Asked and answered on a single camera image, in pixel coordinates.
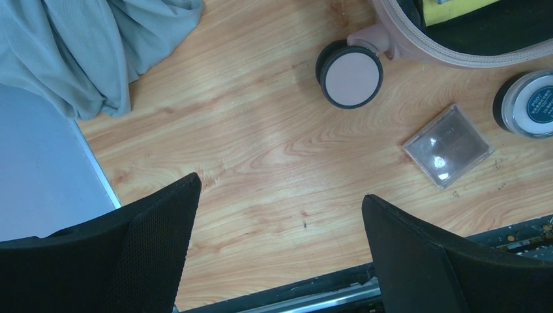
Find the yellow garment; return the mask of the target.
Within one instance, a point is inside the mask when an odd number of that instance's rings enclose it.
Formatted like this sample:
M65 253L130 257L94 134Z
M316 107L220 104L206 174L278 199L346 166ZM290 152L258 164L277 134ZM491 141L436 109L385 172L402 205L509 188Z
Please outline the yellow garment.
M498 0L424 0L422 1L423 19L426 26L436 25L496 2Z

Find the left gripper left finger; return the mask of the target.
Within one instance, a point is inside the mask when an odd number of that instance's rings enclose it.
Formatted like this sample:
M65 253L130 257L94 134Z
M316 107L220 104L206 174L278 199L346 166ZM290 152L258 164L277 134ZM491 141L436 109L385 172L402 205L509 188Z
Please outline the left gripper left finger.
M1 243L2 312L172 312L202 182L190 173L47 237Z

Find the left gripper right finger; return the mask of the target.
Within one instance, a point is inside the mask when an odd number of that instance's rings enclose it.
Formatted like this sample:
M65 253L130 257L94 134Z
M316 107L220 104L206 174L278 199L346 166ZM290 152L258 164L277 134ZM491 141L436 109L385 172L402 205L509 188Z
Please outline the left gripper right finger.
M388 201L362 203L387 312L551 312L552 262L475 243Z

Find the round blue-lid jar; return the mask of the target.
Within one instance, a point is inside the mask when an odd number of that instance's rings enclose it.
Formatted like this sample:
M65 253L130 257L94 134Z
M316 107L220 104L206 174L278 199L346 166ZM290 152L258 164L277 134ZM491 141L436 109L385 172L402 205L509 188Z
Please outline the round blue-lid jar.
M494 97L492 113L502 129L523 137L552 137L552 70L509 78Z

